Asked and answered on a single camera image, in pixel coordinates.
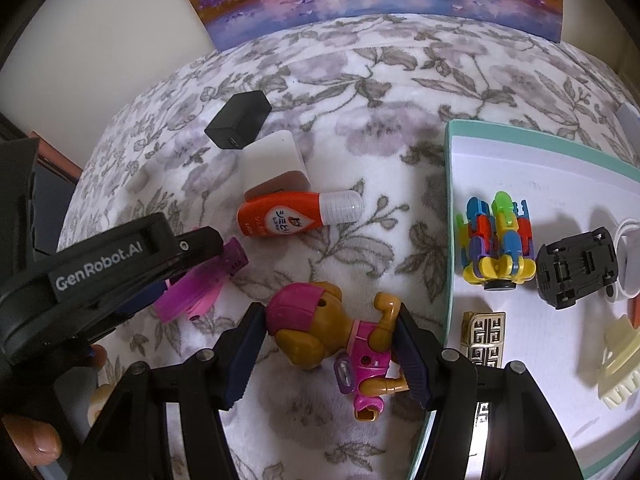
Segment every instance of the purple brush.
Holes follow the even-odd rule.
[[[156,301],[160,321],[169,323],[183,312],[190,319],[204,316],[213,306],[228,276],[233,276],[249,260],[236,238],[231,238],[222,254],[193,267]]]

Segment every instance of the toy wheel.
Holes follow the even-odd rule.
[[[489,280],[482,284],[484,290],[513,290],[516,284],[511,280]]]

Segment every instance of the orange bottle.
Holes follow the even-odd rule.
[[[238,210],[238,225],[246,236],[292,235],[323,225],[357,222],[362,197],[355,191],[273,193],[249,200]]]

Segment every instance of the fingernail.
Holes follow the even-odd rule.
[[[39,452],[51,455],[57,453],[55,441],[51,438],[49,431],[36,430],[33,432],[33,440]]]

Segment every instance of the floral bedspread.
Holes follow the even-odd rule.
[[[297,237],[243,237],[238,152],[204,127],[236,92],[273,105],[263,135],[291,130],[317,191],[355,189],[355,223]],[[631,100],[614,73],[567,44],[442,16],[383,15],[285,30],[183,67],[111,121],[84,169],[60,248],[157,211],[175,233],[211,225],[236,236],[250,264],[209,315],[158,321],[152,308],[103,340],[115,382],[132,362],[175,364],[213,346],[252,300],[292,281],[329,280],[347,311],[375,320],[372,298],[403,298],[423,325],[446,318],[444,128],[476,118],[544,130],[638,165],[614,110]],[[401,480],[422,413],[404,394],[375,424],[354,420],[332,366],[289,365],[267,338],[244,398],[222,414],[241,480]],[[177,415],[173,466],[186,478]]]

